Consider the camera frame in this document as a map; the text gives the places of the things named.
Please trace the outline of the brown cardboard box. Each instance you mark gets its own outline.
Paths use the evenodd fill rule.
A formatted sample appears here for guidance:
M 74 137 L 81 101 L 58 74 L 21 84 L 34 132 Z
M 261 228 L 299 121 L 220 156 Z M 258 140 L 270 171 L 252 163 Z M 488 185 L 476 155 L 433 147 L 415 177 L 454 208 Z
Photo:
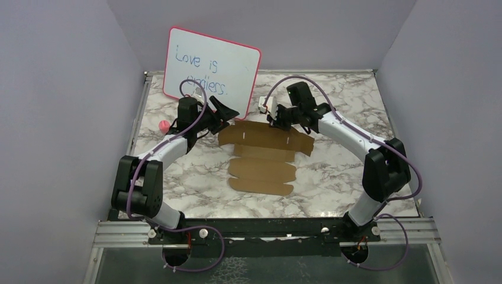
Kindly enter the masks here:
M 237 121 L 218 134 L 218 145 L 234 146 L 229 186 L 235 191 L 287 196 L 292 193 L 297 153 L 310 156 L 314 139 L 292 128 L 283 131 L 264 122 Z

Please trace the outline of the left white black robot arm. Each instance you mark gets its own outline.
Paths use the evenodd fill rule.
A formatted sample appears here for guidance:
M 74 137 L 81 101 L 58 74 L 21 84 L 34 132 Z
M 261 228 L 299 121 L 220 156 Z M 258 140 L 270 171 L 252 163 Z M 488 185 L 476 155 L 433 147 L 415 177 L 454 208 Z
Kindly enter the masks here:
M 132 220 L 145 220 L 159 227 L 172 243 L 185 238 L 185 216 L 163 200 L 164 171 L 192 150 L 200 132 L 217 134 L 239 115 L 214 96 L 209 101 L 212 106 L 190 96 L 181 98 L 178 116 L 163 140 L 147 152 L 123 156 L 118 162 L 112 209 L 125 212 Z

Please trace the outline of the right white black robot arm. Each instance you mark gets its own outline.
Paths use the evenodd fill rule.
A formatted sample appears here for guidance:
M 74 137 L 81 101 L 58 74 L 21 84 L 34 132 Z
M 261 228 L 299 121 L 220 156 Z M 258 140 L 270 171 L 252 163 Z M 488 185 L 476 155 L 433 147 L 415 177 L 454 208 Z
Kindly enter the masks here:
M 270 127 L 289 131 L 299 125 L 348 149 L 363 163 L 363 193 L 344 214 L 339 231 L 355 241 L 363 236 L 390 196 L 411 180 L 404 144 L 397 138 L 385 140 L 343 117 L 330 102 L 318 104 L 306 82 L 287 87 L 291 107 L 279 103 L 269 93 L 259 99 L 259 111 L 267 115 Z

